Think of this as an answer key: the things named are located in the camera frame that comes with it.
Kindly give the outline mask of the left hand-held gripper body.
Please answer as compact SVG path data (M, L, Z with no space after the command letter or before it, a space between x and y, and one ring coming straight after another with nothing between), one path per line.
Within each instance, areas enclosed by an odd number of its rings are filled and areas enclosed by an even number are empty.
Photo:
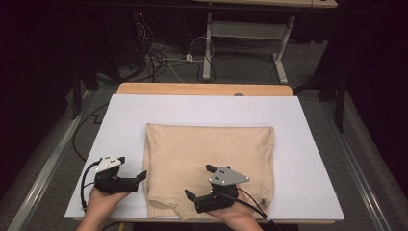
M94 187L107 194L136 192L139 188L136 178L119 177L120 166L120 161L113 155L102 158L95 171Z

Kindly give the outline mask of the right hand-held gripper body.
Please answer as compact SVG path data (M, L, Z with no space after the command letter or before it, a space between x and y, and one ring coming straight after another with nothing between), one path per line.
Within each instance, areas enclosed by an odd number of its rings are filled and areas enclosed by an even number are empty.
M239 196L237 185L249 181L249 177L232 170L230 167L218 167L211 172L209 183L212 186L207 195L197 197L194 203L198 214L231 207Z

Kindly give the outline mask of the beige knit sweater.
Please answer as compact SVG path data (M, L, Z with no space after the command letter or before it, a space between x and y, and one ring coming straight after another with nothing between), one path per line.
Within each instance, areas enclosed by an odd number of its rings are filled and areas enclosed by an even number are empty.
M271 127L204 127L148 124L145 127L143 183L151 218L212 219L197 213L185 191L210 192L207 165L230 167L249 178L240 187L268 210L274 194Z

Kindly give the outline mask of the person's left hand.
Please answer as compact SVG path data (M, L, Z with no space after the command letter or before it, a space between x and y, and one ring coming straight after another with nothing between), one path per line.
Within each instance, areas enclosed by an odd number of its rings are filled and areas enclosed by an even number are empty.
M75 231L102 231L116 205L129 195L128 192L105 194L93 188L84 218Z

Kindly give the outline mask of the person's right hand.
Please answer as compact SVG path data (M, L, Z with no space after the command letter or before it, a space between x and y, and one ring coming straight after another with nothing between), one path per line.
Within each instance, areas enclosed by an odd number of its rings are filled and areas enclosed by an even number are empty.
M209 211L208 215L221 219L233 231L264 231L250 209L238 202L225 209Z

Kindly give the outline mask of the black metal stand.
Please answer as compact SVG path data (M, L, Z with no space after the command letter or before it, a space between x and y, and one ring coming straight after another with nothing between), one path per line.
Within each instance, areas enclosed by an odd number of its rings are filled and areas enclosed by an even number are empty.
M305 90L319 90L318 99L328 102L336 101L334 122L340 133L344 132L344 101L346 92L347 71L343 65L337 65L323 74L299 87L293 89L293 94L298 95Z
M72 119L79 115L82 108L82 87L85 87L86 90L98 90L96 74L88 64L74 61L72 63Z

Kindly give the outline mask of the white board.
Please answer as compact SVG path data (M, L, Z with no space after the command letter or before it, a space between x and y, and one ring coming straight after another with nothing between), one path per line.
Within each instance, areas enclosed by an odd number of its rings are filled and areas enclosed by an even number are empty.
M116 94L90 150L84 171L93 181L94 162L125 157L122 178L143 167L148 124L274 129L274 194L266 211L275 221L334 222L344 217L318 148L295 96L211 96ZM119 203L116 220L151 218L143 183ZM175 218L178 216L158 217Z

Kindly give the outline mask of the beige desk top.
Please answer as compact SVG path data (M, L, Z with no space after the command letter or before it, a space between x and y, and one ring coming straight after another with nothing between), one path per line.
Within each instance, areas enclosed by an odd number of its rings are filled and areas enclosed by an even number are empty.
M325 9L335 9L338 7L338 2L336 0L194 0L194 1L209 3L252 4L252 5L325 8Z

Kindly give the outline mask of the metal floor rail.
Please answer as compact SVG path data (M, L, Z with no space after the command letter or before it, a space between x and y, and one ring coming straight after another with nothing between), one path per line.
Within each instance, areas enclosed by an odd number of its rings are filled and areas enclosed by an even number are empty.
M366 210L370 215L370 219L373 222L376 231L391 231L389 222L384 217L383 211L379 206L375 193L373 192L367 178L365 177L362 169L360 168L353 151L343 133L335 123L334 113L331 111L331 106L327 102L320 104L324 112L325 117L334 131L337 139L342 147L345 162L350 172L351 177L356 185L356 188L365 204Z
M78 112L74 110L73 93L70 92L68 96L69 107L17 174L5 200L0 203L0 231L26 229L63 159L67 144L94 97L94 92L86 90L80 94Z

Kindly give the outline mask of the white metal desk frame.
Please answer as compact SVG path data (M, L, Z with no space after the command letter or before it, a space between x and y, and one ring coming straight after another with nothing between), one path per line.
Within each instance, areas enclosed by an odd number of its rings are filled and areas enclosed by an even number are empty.
M206 50L204 55L203 79L211 78L212 70L212 38L235 39L267 39L279 40L280 49L272 54L273 64L280 84L287 84L288 78L282 64L282 58L293 28L294 16L290 16L286 24L267 24L255 22L233 22L214 20L213 15L207 15Z

